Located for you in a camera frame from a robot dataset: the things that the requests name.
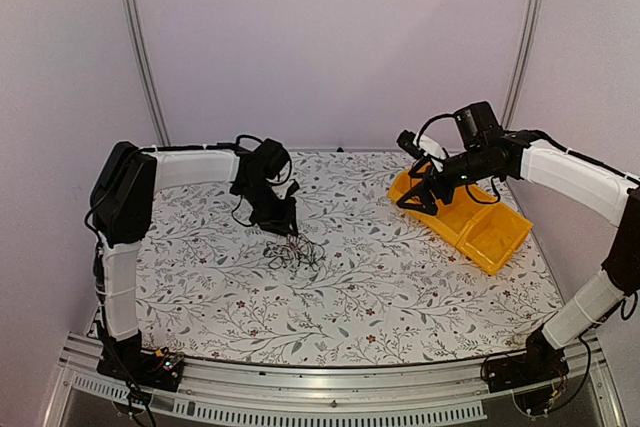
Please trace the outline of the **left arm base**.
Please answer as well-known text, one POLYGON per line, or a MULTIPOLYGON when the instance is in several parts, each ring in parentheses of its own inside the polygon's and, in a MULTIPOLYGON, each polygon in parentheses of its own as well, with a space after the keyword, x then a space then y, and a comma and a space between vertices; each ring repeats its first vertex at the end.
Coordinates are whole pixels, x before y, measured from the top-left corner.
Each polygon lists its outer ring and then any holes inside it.
POLYGON ((144 350, 140 336, 124 341, 109 338, 103 342, 97 372, 134 386, 176 392, 182 379, 184 360, 182 352, 170 351, 168 347, 144 350))

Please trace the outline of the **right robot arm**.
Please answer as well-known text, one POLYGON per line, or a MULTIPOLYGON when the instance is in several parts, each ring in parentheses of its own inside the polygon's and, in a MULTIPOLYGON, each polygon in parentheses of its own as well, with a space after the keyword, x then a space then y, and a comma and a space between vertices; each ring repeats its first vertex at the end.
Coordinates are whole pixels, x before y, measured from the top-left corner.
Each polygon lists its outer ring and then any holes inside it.
POLYGON ((597 271, 550 318, 529 334, 517 374, 537 383, 563 349, 626 303, 639 304, 639 179, 562 145, 540 129, 507 129, 492 106, 476 102, 437 114, 397 144, 414 161, 416 185, 397 205, 435 216, 455 190, 481 180, 514 180, 560 196, 597 216, 613 232, 597 271))

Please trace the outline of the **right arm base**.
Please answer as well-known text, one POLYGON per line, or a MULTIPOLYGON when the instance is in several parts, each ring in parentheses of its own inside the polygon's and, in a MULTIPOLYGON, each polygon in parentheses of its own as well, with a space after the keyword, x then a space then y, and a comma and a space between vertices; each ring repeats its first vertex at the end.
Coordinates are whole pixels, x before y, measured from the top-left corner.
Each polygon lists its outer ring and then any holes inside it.
POLYGON ((567 386, 569 367, 564 349, 554 349, 542 336, 526 341, 518 355, 487 357, 480 377, 491 393, 524 388, 513 401, 525 415, 547 415, 567 386))

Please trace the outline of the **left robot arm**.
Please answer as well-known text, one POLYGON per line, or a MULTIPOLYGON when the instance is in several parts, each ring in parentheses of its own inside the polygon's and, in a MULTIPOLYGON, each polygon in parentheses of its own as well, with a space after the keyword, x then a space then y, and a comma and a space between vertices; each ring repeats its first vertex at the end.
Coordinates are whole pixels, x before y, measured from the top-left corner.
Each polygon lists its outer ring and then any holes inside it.
POLYGON ((136 317, 136 263, 164 189, 226 182, 249 203, 251 227, 280 236, 298 233, 292 159, 278 141, 239 140, 172 147, 117 143, 90 195, 85 225, 96 237, 94 277, 103 318, 100 339, 111 366, 128 381, 148 373, 136 317))

